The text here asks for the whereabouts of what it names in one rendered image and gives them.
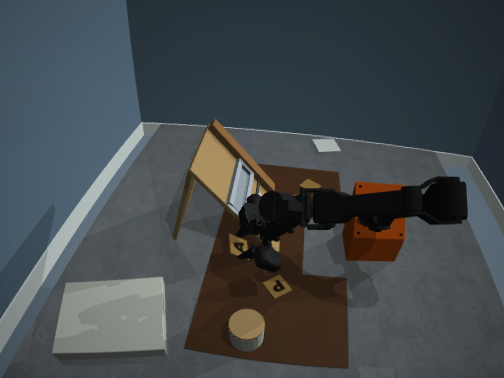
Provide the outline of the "grey cylinder with tan lid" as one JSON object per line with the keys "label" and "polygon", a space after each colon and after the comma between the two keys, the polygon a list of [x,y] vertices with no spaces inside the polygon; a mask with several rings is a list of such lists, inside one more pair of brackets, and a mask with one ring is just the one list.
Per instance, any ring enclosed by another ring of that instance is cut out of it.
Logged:
{"label": "grey cylinder with tan lid", "polygon": [[237,350],[256,350],[263,342],[264,328],[264,319],[258,311],[238,310],[229,319],[230,341]]}

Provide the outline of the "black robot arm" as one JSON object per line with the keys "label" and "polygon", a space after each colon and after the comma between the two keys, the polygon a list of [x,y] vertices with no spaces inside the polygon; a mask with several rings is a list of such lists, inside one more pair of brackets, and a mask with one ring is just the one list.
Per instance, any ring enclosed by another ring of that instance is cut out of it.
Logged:
{"label": "black robot arm", "polygon": [[[422,194],[421,189],[428,185]],[[314,193],[313,198],[308,192]],[[307,230],[331,230],[335,224],[358,217],[357,223],[369,231],[381,232],[403,217],[418,216],[429,225],[453,225],[467,220],[467,213],[466,183],[460,182],[460,177],[434,177],[401,190],[359,195],[330,188],[300,188],[296,196],[269,191],[259,205],[244,203],[238,216],[240,227],[248,234],[264,237],[275,222],[291,228],[300,225]],[[308,224],[312,217],[319,224]]]}

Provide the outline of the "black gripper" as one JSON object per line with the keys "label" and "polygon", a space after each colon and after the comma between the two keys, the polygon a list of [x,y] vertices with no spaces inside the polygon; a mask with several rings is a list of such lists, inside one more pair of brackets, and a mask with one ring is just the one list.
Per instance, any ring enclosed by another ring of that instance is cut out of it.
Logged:
{"label": "black gripper", "polygon": [[[252,194],[247,199],[247,203],[252,203],[259,205],[259,201],[262,196],[258,194]],[[286,223],[275,222],[273,228],[264,237],[260,236],[262,244],[260,246],[251,243],[251,248],[241,253],[238,259],[255,259],[255,264],[257,267],[270,271],[274,273],[281,268],[281,261],[278,251],[276,251],[272,246],[272,241],[280,241],[280,236],[284,233],[294,232],[294,228],[289,227]],[[247,229],[242,229],[237,232],[235,237],[242,238],[248,234]]]}

